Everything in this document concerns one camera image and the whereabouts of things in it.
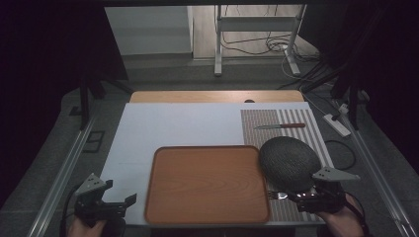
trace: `striped placemat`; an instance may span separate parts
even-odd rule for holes
[[[243,138],[245,145],[257,148],[277,136],[290,136],[308,144],[320,159],[322,166],[333,167],[323,138],[311,110],[241,110]],[[304,128],[254,129],[258,125],[304,122]],[[268,182],[267,189],[276,188]],[[298,212],[296,204],[288,199],[270,200],[270,222],[322,222],[315,214]]]

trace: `round black object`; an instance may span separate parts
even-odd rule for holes
[[[259,161],[266,178],[281,192],[304,192],[313,187],[312,174],[321,169],[315,152],[304,142],[278,136],[260,148]]]

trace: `knife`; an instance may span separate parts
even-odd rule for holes
[[[260,126],[254,127],[254,129],[295,128],[295,127],[305,127],[305,123],[299,122],[299,123],[260,125]]]

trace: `wooden tray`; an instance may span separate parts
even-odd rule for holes
[[[154,224],[267,222],[259,150],[246,145],[159,148],[144,214]]]

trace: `power strip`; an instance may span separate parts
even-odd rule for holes
[[[323,118],[329,123],[342,137],[349,136],[351,132],[338,120],[333,120],[332,115],[326,115]]]

